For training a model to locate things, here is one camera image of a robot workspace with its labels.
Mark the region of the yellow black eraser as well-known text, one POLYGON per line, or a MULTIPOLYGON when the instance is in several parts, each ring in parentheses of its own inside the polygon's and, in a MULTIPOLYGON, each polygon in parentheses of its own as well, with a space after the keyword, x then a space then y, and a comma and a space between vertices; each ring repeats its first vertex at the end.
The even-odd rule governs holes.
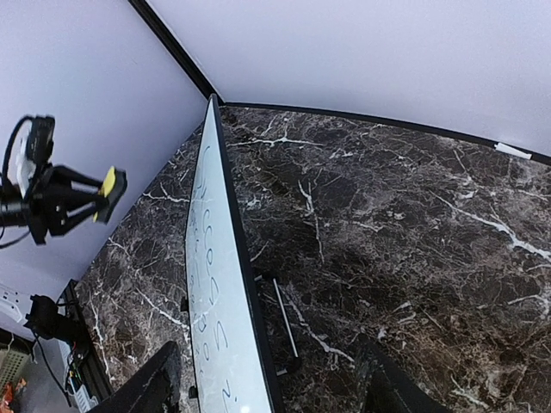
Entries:
POLYGON ((118 205, 122 195, 127 190, 127 173, 125 170, 111 167, 103 181, 103 184, 98 192, 107 202, 105 206, 101 206, 93 216, 94 222, 107 224, 111 215, 118 205))

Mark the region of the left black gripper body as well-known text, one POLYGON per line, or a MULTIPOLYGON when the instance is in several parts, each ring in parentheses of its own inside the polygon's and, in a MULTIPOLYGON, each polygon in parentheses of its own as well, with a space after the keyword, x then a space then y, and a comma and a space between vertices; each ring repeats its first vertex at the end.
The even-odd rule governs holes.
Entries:
POLYGON ((28 191, 28 227, 37 245, 46 236, 60 236, 67 220, 66 199, 69 182, 52 165, 48 165, 28 191))

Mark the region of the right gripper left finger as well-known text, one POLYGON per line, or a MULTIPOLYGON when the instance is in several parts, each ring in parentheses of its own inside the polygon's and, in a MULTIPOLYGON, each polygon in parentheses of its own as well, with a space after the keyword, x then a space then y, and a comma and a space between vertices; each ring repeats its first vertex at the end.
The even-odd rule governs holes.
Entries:
POLYGON ((181 370, 180 348, 168 341, 96 412, 179 412, 181 370))

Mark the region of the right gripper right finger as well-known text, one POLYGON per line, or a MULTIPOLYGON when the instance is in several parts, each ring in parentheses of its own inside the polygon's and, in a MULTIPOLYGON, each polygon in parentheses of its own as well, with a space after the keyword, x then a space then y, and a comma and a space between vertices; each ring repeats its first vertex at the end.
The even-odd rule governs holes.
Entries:
POLYGON ((449 412, 365 334, 356 339, 355 376, 360 412, 449 412))

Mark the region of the white whiteboard black frame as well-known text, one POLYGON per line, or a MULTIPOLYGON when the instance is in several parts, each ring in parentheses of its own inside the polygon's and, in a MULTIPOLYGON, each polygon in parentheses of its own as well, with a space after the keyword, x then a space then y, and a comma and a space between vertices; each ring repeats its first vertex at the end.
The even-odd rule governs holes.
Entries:
POLYGON ((185 260, 200 410, 283 412, 216 95, 197 153, 185 260))

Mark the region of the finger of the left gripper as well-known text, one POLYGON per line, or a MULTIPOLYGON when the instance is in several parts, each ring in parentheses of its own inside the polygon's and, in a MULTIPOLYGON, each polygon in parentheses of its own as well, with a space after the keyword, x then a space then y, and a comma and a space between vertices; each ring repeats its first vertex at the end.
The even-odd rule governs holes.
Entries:
POLYGON ((77 172, 74 169, 64 167, 64 177, 67 180, 67 186, 73 191, 86 194, 101 194, 102 181, 77 172))
POLYGON ((63 219, 62 223, 60 224, 59 235, 62 236, 67 234, 75 227, 82 224, 86 219, 92 217, 96 213, 99 213, 107 205, 108 200, 104 197, 99 197, 84 210, 72 215, 68 215, 67 218, 63 219))

